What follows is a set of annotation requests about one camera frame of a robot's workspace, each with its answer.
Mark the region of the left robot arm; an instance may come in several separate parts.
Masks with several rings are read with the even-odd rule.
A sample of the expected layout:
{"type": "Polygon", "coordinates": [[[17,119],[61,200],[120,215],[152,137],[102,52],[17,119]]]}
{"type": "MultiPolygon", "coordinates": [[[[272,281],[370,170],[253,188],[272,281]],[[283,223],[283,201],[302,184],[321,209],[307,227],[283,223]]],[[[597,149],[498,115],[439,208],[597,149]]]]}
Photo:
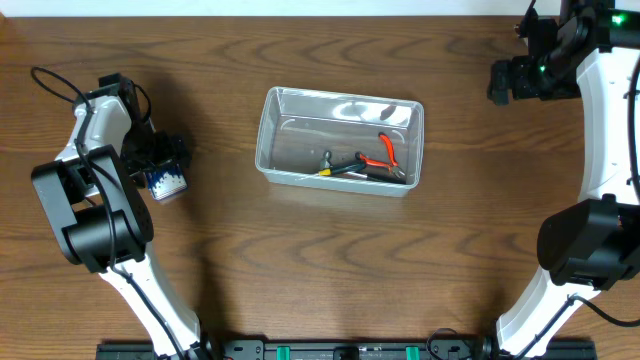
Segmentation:
{"type": "Polygon", "coordinates": [[[187,187],[190,155],[179,136],[155,130],[143,89],[119,74],[73,100],[76,119],[55,160],[31,181],[64,257],[109,283],[145,327],[157,359],[208,359],[196,313],[172,288],[152,245],[139,191],[166,200],[187,187]]]}

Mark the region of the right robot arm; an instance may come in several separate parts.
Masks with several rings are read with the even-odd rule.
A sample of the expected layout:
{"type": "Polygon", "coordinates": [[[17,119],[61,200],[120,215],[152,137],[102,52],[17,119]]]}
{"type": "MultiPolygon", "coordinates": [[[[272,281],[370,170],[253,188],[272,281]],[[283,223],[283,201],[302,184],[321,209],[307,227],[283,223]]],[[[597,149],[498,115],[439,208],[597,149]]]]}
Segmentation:
{"type": "Polygon", "coordinates": [[[565,1],[551,18],[529,7],[515,32],[528,52],[492,65],[487,96],[497,105],[580,99],[583,178],[577,203],[542,223],[532,280],[474,357],[592,359],[592,342],[556,334],[639,273],[639,9],[565,1]]]}

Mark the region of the blue precision screwdriver set case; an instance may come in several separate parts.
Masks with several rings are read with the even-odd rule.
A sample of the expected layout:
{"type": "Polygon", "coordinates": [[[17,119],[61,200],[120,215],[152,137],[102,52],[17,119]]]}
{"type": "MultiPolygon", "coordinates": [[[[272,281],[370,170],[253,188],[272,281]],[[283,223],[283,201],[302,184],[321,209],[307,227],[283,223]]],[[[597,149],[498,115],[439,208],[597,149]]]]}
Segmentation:
{"type": "Polygon", "coordinates": [[[145,173],[147,188],[156,201],[165,201],[188,189],[188,183],[179,164],[145,173]]]}

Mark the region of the black yellow screwdriver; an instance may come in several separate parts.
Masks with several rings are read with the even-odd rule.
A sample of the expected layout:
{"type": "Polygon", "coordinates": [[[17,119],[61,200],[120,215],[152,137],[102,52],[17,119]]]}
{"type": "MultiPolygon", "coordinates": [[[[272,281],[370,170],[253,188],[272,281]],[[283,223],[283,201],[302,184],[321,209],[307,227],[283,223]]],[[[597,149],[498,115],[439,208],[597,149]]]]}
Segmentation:
{"type": "Polygon", "coordinates": [[[349,172],[358,172],[366,167],[364,161],[354,161],[346,165],[332,166],[328,160],[322,160],[320,162],[320,169],[314,173],[301,175],[302,179],[311,177],[331,177],[338,176],[349,172]]]}

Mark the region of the black handled hammer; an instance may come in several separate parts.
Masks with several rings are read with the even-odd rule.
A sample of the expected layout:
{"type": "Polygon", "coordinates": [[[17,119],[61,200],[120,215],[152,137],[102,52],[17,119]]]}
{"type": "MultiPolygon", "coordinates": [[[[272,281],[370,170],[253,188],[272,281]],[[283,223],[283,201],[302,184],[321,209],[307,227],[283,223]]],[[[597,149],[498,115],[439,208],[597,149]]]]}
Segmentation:
{"type": "MultiPolygon", "coordinates": [[[[325,151],[323,154],[322,160],[328,160],[331,163],[331,158],[332,158],[332,152],[329,150],[325,151]]],[[[331,176],[331,177],[345,177],[345,178],[352,178],[352,179],[358,179],[358,180],[388,182],[388,183],[394,183],[394,184],[406,183],[406,181],[404,180],[404,175],[400,170],[400,168],[397,168],[397,170],[394,170],[394,166],[392,166],[391,164],[380,162],[377,160],[372,160],[362,155],[361,153],[356,154],[356,160],[364,161],[366,163],[366,167],[363,170],[360,170],[358,172],[349,172],[342,175],[331,176]],[[368,167],[378,168],[378,169],[386,168],[387,170],[391,170],[391,172],[388,175],[368,172],[367,171],[368,167]]]]}

